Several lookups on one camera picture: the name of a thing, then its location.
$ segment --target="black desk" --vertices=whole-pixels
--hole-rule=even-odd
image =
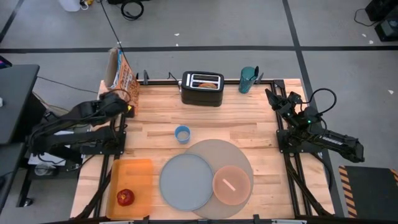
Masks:
[[[45,107],[32,94],[38,65],[15,65],[0,70],[0,176],[6,181],[0,189],[0,212],[6,203],[12,181],[20,165],[27,166],[25,137],[39,124]]]

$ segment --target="cardboard box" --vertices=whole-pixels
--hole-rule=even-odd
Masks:
[[[128,101],[129,105],[134,107],[135,114],[137,113],[140,84],[133,74],[123,52],[117,48],[109,50],[109,61],[105,73],[105,86],[109,90],[126,90],[130,97],[124,91],[115,91],[115,93],[125,101]]]

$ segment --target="yellow black hazard stripe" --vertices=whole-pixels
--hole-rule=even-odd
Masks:
[[[341,183],[343,184],[344,197],[346,199],[348,216],[350,218],[356,218],[356,209],[354,203],[354,196],[349,184],[348,173],[345,166],[339,166],[338,171],[340,173]]]
[[[395,180],[396,180],[396,182],[398,184],[398,172],[396,170],[394,170],[394,169],[390,169],[390,170],[391,170],[392,175],[394,176],[394,178],[395,178]]]

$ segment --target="gray plate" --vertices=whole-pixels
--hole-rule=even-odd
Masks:
[[[169,160],[160,174],[159,187],[164,200],[173,208],[192,211],[213,194],[213,171],[194,154],[180,154]]]

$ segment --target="gray floor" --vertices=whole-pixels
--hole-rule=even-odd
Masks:
[[[289,0],[302,46],[396,45],[382,43],[372,27],[353,22],[356,9],[369,0]],[[17,0],[0,5],[0,30]],[[280,0],[152,0],[144,2],[138,21],[126,21],[116,6],[104,4],[124,47],[175,47],[218,45],[293,46],[284,6]],[[364,12],[358,19],[368,21]],[[67,13],[54,0],[25,0],[0,49],[64,49],[115,47],[116,39],[101,6]],[[177,78],[186,70],[220,72],[238,78],[245,66],[260,66],[264,78],[301,78],[294,51],[235,50],[191,52],[128,52],[135,72],[145,69],[151,78]],[[14,64],[36,63],[39,75],[96,91],[104,77],[108,53],[3,54]],[[397,129],[396,77],[398,52],[303,52],[315,90],[335,90],[338,103],[325,115],[332,130],[359,137],[365,146],[366,162],[355,166],[398,169],[394,137]],[[71,108],[95,99],[96,95],[38,80],[34,91],[53,105]],[[319,108],[331,103],[327,94],[316,96]],[[352,165],[331,153],[333,169]],[[75,193],[76,180],[34,182],[31,207],[15,208],[23,171],[17,176],[0,223],[43,223],[66,220]]]

